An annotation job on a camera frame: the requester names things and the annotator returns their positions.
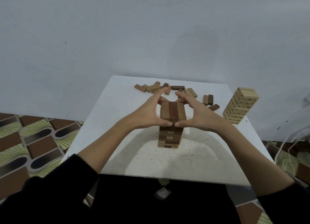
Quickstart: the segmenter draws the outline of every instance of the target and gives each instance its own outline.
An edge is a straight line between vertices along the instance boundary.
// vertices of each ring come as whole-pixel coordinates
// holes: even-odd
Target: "speckled table surface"
[[[135,84],[153,85],[156,81],[193,88],[199,101],[204,94],[213,94],[214,104],[220,106],[215,111],[219,115],[233,95],[225,84],[112,76],[64,159],[84,149],[151,96],[135,89]],[[174,92],[163,96],[175,101]],[[191,118],[192,109],[185,106],[185,111],[187,118]],[[236,127],[272,161],[247,117]],[[250,185],[227,144],[215,133],[185,128],[178,149],[159,148],[157,141],[158,127],[134,130],[122,141],[101,173]]]

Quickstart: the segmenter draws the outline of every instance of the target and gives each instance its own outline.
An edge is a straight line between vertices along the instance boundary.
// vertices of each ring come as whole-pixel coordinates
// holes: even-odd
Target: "left hand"
[[[148,100],[142,104],[133,113],[125,116],[123,120],[126,120],[134,129],[144,129],[151,126],[172,126],[172,122],[163,120],[156,115],[156,106],[162,102],[168,102],[169,100],[161,95],[167,90],[167,88],[161,88]]]

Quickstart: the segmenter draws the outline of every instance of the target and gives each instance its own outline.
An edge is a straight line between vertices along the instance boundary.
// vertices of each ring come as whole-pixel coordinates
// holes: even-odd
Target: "jenga tower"
[[[233,124],[239,124],[259,99],[252,88],[238,87],[223,112],[223,117]]]
[[[160,118],[171,121],[170,127],[159,127],[158,147],[178,148],[183,132],[183,128],[175,127],[174,123],[179,120],[186,120],[183,103],[162,102],[160,108]]]

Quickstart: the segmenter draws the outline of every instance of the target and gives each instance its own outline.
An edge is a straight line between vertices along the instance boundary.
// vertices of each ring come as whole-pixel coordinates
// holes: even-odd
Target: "forearm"
[[[88,147],[80,151],[78,156],[97,173],[100,173],[118,145],[132,130],[130,122],[125,117]]]
[[[225,124],[217,133],[227,143],[258,196],[283,190],[294,183],[290,176],[260,153],[232,124]]]

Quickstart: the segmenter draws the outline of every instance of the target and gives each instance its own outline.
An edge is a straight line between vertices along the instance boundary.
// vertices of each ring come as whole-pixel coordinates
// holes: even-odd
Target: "right hand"
[[[176,92],[176,95],[180,97],[176,102],[189,104],[194,110],[192,119],[178,121],[175,123],[176,127],[193,127],[204,131],[219,132],[225,125],[230,124],[227,120],[210,110],[192,95],[179,91]]]

